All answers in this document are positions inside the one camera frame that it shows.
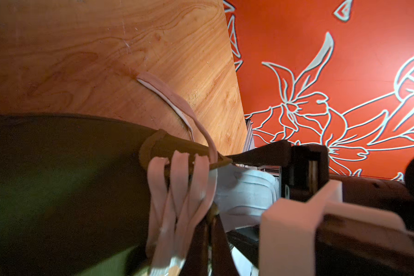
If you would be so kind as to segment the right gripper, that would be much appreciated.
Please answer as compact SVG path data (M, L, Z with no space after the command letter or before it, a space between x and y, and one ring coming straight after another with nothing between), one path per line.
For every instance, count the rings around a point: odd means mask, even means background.
M329 180L328 150L319 144L292 146L282 140L231 155L230 159L235 166L276 177L279 199L307 201ZM259 261L259 225L226 232L229 242L254 266Z

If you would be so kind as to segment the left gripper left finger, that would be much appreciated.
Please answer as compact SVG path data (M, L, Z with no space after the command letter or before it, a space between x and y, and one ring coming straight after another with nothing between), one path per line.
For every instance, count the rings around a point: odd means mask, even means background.
M203 219L196 226L185 264L179 276L208 275L209 225Z

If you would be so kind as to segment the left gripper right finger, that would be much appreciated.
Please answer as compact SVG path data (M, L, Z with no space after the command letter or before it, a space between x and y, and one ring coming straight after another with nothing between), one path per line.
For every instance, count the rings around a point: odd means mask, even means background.
M213 218L210 225L210 243L212 247L212 275L239 276L219 215Z

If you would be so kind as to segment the grey insole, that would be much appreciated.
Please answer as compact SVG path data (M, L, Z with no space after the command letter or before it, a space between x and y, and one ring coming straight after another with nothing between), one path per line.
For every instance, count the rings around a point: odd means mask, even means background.
M261 223L261 216L280 197L273 175L233 164L217 170L214 203L225 232Z

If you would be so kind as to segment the green shoe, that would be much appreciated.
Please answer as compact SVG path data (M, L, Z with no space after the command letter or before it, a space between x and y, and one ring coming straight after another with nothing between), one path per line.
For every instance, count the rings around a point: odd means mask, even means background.
M0 115L0 276L179 276L203 219L212 274L217 170L231 161L182 97L137 79L207 145L108 118Z

